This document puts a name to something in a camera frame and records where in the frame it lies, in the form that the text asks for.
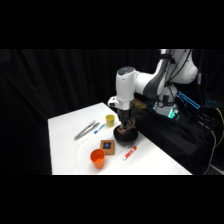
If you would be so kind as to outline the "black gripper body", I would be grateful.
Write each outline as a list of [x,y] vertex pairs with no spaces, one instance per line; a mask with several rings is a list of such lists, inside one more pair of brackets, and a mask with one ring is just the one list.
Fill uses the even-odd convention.
[[121,122],[127,122],[131,119],[131,110],[118,110],[118,117]]

